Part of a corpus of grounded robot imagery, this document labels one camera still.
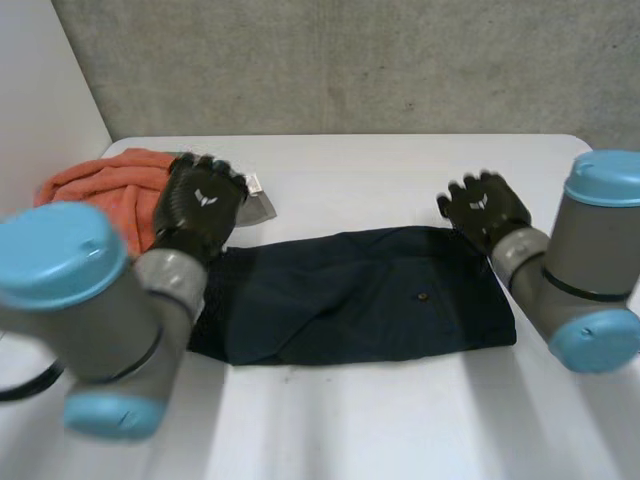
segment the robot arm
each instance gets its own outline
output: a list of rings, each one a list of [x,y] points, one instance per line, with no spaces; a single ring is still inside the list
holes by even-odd
[[[0,225],[0,328],[42,340],[76,377],[65,426],[112,439],[159,427],[207,264],[248,191],[225,162],[183,155],[154,214],[156,242],[131,265],[106,217],[56,203]]]
[[[553,234],[505,180],[489,173],[452,183],[440,211],[489,255],[496,275],[570,370],[615,370],[640,350],[627,300],[640,274],[640,154],[590,152],[565,183]]]

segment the logo on robotic hand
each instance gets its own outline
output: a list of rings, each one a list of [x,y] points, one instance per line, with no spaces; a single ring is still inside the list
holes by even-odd
[[[487,197],[487,194],[485,193],[484,197],[482,197],[482,200],[476,203],[470,203],[469,207],[471,208],[471,210],[484,210],[485,208],[487,208],[488,201],[489,197]]]
[[[213,198],[205,197],[204,195],[202,195],[202,192],[200,191],[200,189],[196,190],[196,198],[198,199],[198,202],[200,202],[201,207],[206,207],[207,205],[211,205],[218,201],[218,197],[213,197]]]

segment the white wall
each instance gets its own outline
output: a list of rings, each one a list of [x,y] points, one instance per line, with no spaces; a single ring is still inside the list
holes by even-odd
[[[0,215],[111,144],[48,0],[0,1]]]

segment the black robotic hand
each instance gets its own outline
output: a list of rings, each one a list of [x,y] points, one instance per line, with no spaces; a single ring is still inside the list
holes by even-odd
[[[152,248],[184,251],[203,264],[231,235],[249,191],[243,175],[210,155],[185,153],[170,167],[169,182],[154,212]]]
[[[509,233],[531,225],[531,214],[500,175],[467,175],[464,187],[449,184],[451,198],[438,197],[443,217],[485,255]]]

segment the gray concrete wall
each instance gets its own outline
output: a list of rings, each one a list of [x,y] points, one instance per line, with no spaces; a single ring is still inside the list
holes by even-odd
[[[54,0],[114,139],[571,133],[640,148],[637,0]]]

